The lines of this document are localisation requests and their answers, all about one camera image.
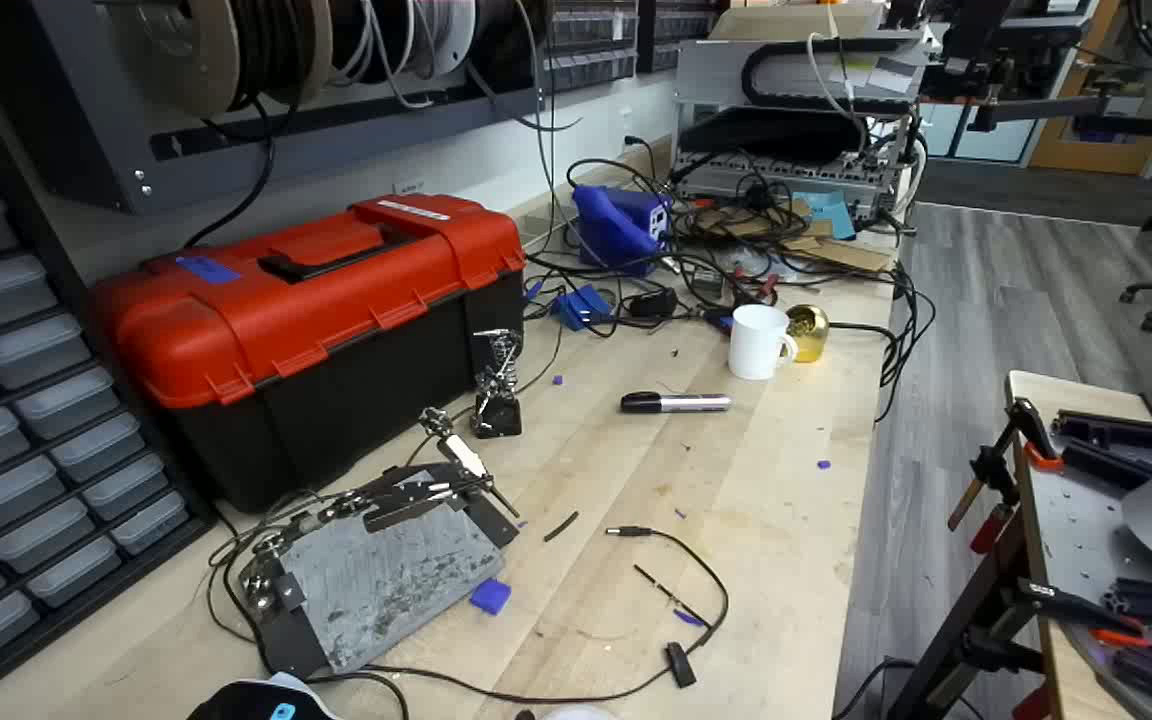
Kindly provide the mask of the black and silver marker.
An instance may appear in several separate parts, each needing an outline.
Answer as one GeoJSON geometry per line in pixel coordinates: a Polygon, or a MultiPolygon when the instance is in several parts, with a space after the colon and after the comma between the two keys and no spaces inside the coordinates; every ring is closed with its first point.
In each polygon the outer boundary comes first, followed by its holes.
{"type": "Polygon", "coordinates": [[[622,415],[665,415],[665,413],[728,413],[723,392],[622,392],[615,405],[622,415]]]}

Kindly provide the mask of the white ceramic mug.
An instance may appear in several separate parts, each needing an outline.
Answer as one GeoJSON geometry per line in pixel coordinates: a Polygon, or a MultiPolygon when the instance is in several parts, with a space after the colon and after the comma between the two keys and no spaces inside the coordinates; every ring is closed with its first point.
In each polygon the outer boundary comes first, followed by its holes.
{"type": "Polygon", "coordinates": [[[766,305],[741,305],[730,313],[728,372],[735,381],[770,381],[795,356],[789,315],[766,305]]]}

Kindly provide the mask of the small black clamp stand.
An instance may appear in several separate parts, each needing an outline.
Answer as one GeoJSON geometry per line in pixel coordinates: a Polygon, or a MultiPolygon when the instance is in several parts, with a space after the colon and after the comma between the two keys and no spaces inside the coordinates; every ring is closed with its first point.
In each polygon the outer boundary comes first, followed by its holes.
{"type": "Polygon", "coordinates": [[[476,331],[473,432],[478,439],[519,432],[514,362],[519,362],[519,331],[514,327],[478,327],[476,331]]]}

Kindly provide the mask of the blue soldering station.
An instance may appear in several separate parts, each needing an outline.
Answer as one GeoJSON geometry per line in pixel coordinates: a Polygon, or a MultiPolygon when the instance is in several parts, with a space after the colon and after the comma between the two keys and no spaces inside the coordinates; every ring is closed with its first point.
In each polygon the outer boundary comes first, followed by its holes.
{"type": "Polygon", "coordinates": [[[643,275],[665,257],[669,209],[651,192],[581,184],[581,248],[596,269],[643,275]]]}

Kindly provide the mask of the gold dome bell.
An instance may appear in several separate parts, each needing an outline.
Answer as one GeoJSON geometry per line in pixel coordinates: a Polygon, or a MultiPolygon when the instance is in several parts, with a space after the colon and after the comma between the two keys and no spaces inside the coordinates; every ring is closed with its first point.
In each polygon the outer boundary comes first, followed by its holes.
{"type": "Polygon", "coordinates": [[[795,342],[795,362],[816,363],[826,348],[826,315],[816,305],[790,305],[789,335],[795,342]]]}

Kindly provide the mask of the small blue plastic block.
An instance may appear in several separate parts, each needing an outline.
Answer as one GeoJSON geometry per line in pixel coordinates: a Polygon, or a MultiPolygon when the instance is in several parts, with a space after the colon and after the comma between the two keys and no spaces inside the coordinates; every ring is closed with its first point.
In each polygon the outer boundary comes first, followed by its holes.
{"type": "Polygon", "coordinates": [[[500,616],[513,599],[513,588],[505,582],[485,582],[473,588],[466,603],[488,614],[488,616],[500,616]]]}

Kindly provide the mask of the red and black toolbox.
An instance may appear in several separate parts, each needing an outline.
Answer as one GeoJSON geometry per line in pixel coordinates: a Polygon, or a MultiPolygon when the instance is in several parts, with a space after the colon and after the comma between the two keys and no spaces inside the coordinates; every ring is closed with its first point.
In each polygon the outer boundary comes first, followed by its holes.
{"type": "Polygon", "coordinates": [[[476,385],[476,335],[519,327],[524,239],[476,199],[376,197],[90,298],[191,479],[262,512],[476,385]]]}

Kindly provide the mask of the grey metal plate device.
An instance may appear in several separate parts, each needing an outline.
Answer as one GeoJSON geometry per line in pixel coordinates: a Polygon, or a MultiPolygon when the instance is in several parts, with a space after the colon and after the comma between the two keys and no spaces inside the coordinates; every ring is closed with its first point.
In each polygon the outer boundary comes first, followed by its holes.
{"type": "Polygon", "coordinates": [[[391,469],[262,531],[238,567],[261,661],[348,678],[505,567],[519,512],[458,466],[391,469]]]}

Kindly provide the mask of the side table with clamps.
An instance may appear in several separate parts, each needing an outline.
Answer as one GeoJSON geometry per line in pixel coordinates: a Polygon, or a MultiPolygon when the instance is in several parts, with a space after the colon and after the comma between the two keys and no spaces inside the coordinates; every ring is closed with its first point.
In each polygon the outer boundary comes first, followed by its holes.
{"type": "Polygon", "coordinates": [[[1001,505],[973,535],[969,588],[886,720],[943,720],[979,673],[1035,673],[1019,720],[1152,720],[1152,415],[1138,398],[1006,376],[983,446],[1001,505]]]}

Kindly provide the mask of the grey drawer organizer cabinet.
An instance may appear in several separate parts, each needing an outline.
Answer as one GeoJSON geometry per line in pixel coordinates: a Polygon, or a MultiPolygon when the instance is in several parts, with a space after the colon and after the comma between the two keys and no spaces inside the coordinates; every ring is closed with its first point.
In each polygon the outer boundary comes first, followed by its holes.
{"type": "Polygon", "coordinates": [[[0,141],[0,678],[203,531],[0,141]]]}

